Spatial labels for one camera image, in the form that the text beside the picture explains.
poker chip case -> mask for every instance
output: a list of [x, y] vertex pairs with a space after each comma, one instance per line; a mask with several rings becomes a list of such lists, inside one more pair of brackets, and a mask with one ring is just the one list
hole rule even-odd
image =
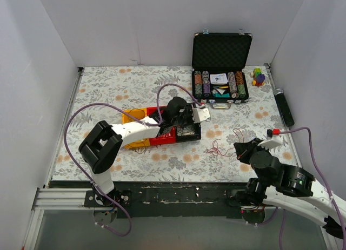
[[[252, 34], [244, 33], [208, 33], [205, 29], [203, 33], [194, 34], [194, 46], [192, 52], [192, 94], [203, 103], [211, 103], [214, 109], [228, 109], [232, 103], [246, 103], [249, 100], [249, 92], [243, 69], [247, 62]], [[208, 71], [210, 75], [229, 72], [241, 72], [245, 94], [243, 98], [231, 98], [230, 89], [226, 89], [225, 94], [230, 97], [214, 97], [213, 94], [206, 97], [204, 94], [196, 96], [195, 72]], [[228, 103], [228, 107], [214, 107], [214, 103]]]

table surface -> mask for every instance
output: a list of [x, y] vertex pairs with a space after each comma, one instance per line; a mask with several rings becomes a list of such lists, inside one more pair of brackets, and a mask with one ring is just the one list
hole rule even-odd
[[[266, 76], [261, 87], [252, 86], [249, 73], [255, 67]], [[192, 68], [189, 66], [136, 66], [136, 67], [86, 67], [74, 100], [72, 112], [84, 105], [103, 102], [124, 110], [156, 106], [158, 89], [174, 83], [192, 90]], [[114, 181], [194, 181], [194, 182], [247, 182], [256, 177], [249, 165], [231, 157], [213, 156], [208, 153], [212, 142], [218, 139], [218, 149], [225, 153], [234, 142], [250, 141], [254, 137], [265, 139], [267, 129], [282, 129], [275, 98], [263, 66], [246, 66], [244, 69], [250, 99], [245, 104], [233, 104], [229, 110], [210, 110], [211, 121], [203, 122], [202, 139], [184, 143], [150, 146], [145, 150], [121, 149], [111, 167]], [[166, 87], [161, 92], [160, 105], [166, 105], [174, 96], [191, 101], [177, 87]], [[121, 114], [108, 107], [94, 106], [81, 112], [68, 131], [68, 144], [72, 153], [87, 169], [78, 147], [88, 132], [101, 120], [109, 124], [121, 123]], [[271, 150], [285, 164], [296, 165], [297, 161], [284, 136], [282, 146]], [[68, 156], [65, 146], [60, 145], [52, 180], [86, 181], [87, 177]]]

wire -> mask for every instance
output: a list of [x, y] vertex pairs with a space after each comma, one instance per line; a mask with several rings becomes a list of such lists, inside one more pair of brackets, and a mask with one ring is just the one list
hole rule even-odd
[[263, 207], [262, 207], [262, 209], [259, 212], [264, 211], [264, 209], [265, 209], [265, 204], [263, 204]]
[[282, 223], [281, 223], [281, 228], [280, 228], [280, 234], [279, 234], [279, 246], [280, 250], [283, 250], [282, 246], [282, 235], [283, 235], [283, 229], [285, 227], [285, 222], [286, 222], [286, 210], [283, 210], [283, 218], [282, 218]]
[[145, 145], [144, 141], [142, 142], [143, 143], [143, 146], [130, 146], [130, 145], [127, 145], [129, 148], [129, 150], [132, 150], [134, 152], [136, 152], [137, 154], [144, 154], [146, 151], [147, 151], [147, 146]]
[[267, 219], [265, 222], [258, 223], [257, 225], [258, 225], [258, 226], [263, 226], [263, 225], [266, 225], [266, 224], [268, 224], [269, 222], [271, 222], [271, 221], [274, 219], [274, 217], [276, 216], [278, 209], [279, 209], [279, 208], [276, 207], [275, 210], [274, 210], [274, 212], [272, 213], [272, 215], [271, 215], [271, 217], [270, 217], [269, 219]]
[[323, 175], [323, 173], [321, 172], [321, 170], [318, 168], [317, 164], [316, 164], [316, 160], [315, 160], [315, 156], [314, 156], [314, 150], [312, 149], [312, 138], [311, 138], [311, 130], [308, 127], [300, 127], [298, 129], [293, 129], [293, 130], [289, 130], [289, 131], [280, 131], [280, 134], [288, 134], [288, 133], [293, 133], [293, 132], [297, 132], [300, 130], [307, 130], [308, 134], [309, 134], [309, 146], [310, 146], [310, 154], [311, 154], [311, 159], [312, 159], [312, 163], [314, 164], [314, 167], [317, 171], [317, 173], [320, 175], [320, 177], [322, 178], [324, 185], [327, 189], [328, 195], [330, 197], [331, 202], [336, 210], [337, 216], [340, 220], [340, 225], [341, 225], [341, 229], [342, 229], [342, 235], [343, 235], [343, 245], [342, 245], [342, 250], [346, 250], [346, 230], [345, 230], [345, 223], [344, 220], [341, 216], [339, 207], [336, 204], [336, 201], [334, 200], [333, 197], [333, 193], [331, 191], [331, 188], [329, 186], [329, 183], [327, 182], [327, 179], [325, 178], [325, 176]]
[[[239, 142], [240, 142], [240, 137], [239, 137], [239, 135], [235, 132], [235, 130], [237, 130], [237, 131], [239, 131], [240, 132], [240, 134], [242, 135], [242, 137], [243, 137], [243, 142], [244, 142], [244, 135], [243, 135], [243, 133], [240, 131], [240, 129], [233, 129], [233, 133], [238, 137], [238, 139], [239, 139]], [[234, 147], [231, 147], [230, 149], [228, 149], [227, 151], [226, 151], [226, 153], [225, 154], [223, 154], [223, 153], [221, 153], [221, 151], [218, 149], [218, 140], [220, 140], [220, 139], [215, 139], [213, 142], [212, 142], [212, 148], [210, 148], [210, 149], [207, 149], [207, 154], [212, 154], [213, 156], [223, 156], [223, 157], [232, 157], [233, 156], [233, 154], [235, 154], [235, 152], [233, 152], [231, 155], [227, 155], [227, 153], [228, 153], [228, 151], [230, 151], [231, 149], [234, 149]]]
[[185, 126], [185, 127], [176, 127], [176, 130], [177, 130], [177, 133], [178, 133], [178, 136], [188, 136], [188, 135], [191, 135], [191, 134], [195, 134], [195, 127], [193, 125], [188, 125], [188, 126]]
[[107, 214], [107, 215], [108, 215], [108, 214], [111, 214], [115, 209], [116, 209], [116, 207], [113, 207], [111, 210], [106, 211], [106, 214]]
[[128, 235], [130, 232], [131, 232], [131, 229], [132, 229], [132, 220], [131, 220], [131, 217], [130, 217], [130, 214], [125, 210], [125, 208], [123, 206], [121, 206], [119, 203], [117, 203], [114, 199], [111, 199], [106, 193], [104, 193], [98, 186], [97, 184], [95, 183], [95, 181], [93, 180], [93, 178], [90, 176], [90, 174], [87, 173], [87, 171], [80, 165], [80, 163], [78, 163], [78, 161], [76, 160], [76, 158], [72, 155], [71, 153], [71, 150], [69, 148], [69, 145], [67, 143], [67, 133], [68, 133], [68, 129], [71, 125], [71, 122], [73, 121], [73, 119], [81, 112], [83, 111], [84, 109], [86, 108], [89, 108], [89, 107], [92, 107], [92, 106], [106, 106], [106, 107], [110, 107], [114, 110], [117, 110], [119, 112], [121, 112], [122, 114], [125, 114], [126, 116], [128, 116], [129, 118], [133, 119], [134, 121], [138, 122], [138, 123], [141, 123], [143, 125], [146, 125], [146, 126], [159, 126], [161, 125], [162, 123], [162, 115], [161, 115], [161, 112], [160, 112], [160, 107], [159, 107], [159, 102], [158, 102], [158, 99], [159, 99], [159, 94], [160, 92], [162, 91], [163, 88], [165, 88], [166, 86], [176, 86], [182, 90], [184, 90], [190, 97], [191, 99], [199, 106], [201, 106], [202, 104], [199, 103], [194, 97], [193, 95], [188, 91], [186, 90], [184, 87], [178, 85], [178, 84], [165, 84], [163, 86], [160, 87], [160, 89], [158, 90], [157, 92], [157, 97], [156, 97], [156, 105], [157, 105], [157, 113], [158, 113], [158, 116], [159, 116], [159, 122], [157, 124], [151, 124], [151, 123], [145, 123], [144, 121], [141, 121], [131, 115], [129, 115], [128, 113], [124, 112], [123, 110], [119, 109], [118, 107], [116, 106], [113, 106], [113, 105], [110, 105], [110, 104], [107, 104], [107, 103], [91, 103], [91, 104], [88, 104], [88, 105], [85, 105], [83, 107], [81, 107], [79, 110], [77, 110], [72, 116], [71, 118], [68, 120], [67, 124], [66, 124], [66, 127], [64, 129], [64, 145], [66, 147], [66, 151], [67, 153], [69, 154], [69, 156], [71, 157], [72, 161], [78, 166], [78, 168], [85, 174], [86, 177], [88, 177], [88, 179], [90, 180], [91, 184], [94, 186], [94, 188], [101, 194], [103, 195], [106, 199], [108, 199], [110, 202], [112, 202], [113, 204], [115, 204], [118, 208], [120, 208], [126, 215], [126, 217], [129, 219], [129, 229], [125, 232], [125, 233], [120, 233], [118, 231], [115, 231], [113, 228], [109, 227], [108, 225], [104, 225], [100, 222], [96, 222], [95, 224], [98, 224], [99, 226], [101, 226], [102, 228], [105, 228], [109, 231], [111, 231], [112, 233], [120, 236], [120, 237], [124, 237], [126, 235]]
[[240, 129], [233, 129], [233, 133], [238, 137], [238, 139], [239, 139], [239, 143], [240, 143], [240, 137], [238, 136], [238, 134], [235, 132], [235, 130], [237, 130], [237, 131], [239, 131], [240, 132], [240, 134], [242, 135], [242, 137], [243, 137], [243, 142], [245, 142], [245, 140], [244, 140], [244, 135], [243, 135], [243, 133], [241, 132], [241, 130]]

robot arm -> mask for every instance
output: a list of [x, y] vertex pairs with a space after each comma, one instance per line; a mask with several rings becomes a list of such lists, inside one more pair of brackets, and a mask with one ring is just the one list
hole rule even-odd
[[110, 167], [120, 148], [138, 140], [159, 137], [175, 126], [185, 127], [210, 118], [204, 105], [197, 107], [180, 97], [169, 101], [167, 107], [161, 110], [161, 115], [163, 121], [158, 126], [150, 126], [159, 123], [158, 112], [143, 118], [145, 125], [138, 122], [110, 125], [100, 121], [81, 143], [78, 150], [88, 163], [93, 180], [104, 193], [114, 189]]
[[[342, 230], [327, 189], [312, 174], [298, 167], [280, 163], [269, 149], [281, 144], [279, 136], [262, 141], [234, 143], [237, 159], [250, 164], [258, 178], [251, 178], [245, 192], [237, 192], [235, 200], [245, 204], [274, 205], [302, 215], [338, 238]], [[346, 221], [346, 202], [333, 194]]]

white wall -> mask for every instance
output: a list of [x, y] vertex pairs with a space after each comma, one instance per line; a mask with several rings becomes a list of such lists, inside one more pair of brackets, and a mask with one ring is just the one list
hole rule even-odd
[[[346, 0], [304, 0], [274, 60], [295, 127], [309, 126], [315, 157], [334, 192], [346, 199]], [[293, 136], [303, 166], [317, 175], [307, 134]]]
[[40, 0], [0, 0], [0, 249], [21, 249], [77, 68]]
[[271, 62], [303, 0], [41, 0], [78, 66], [191, 65], [195, 32], [254, 35], [248, 65]]

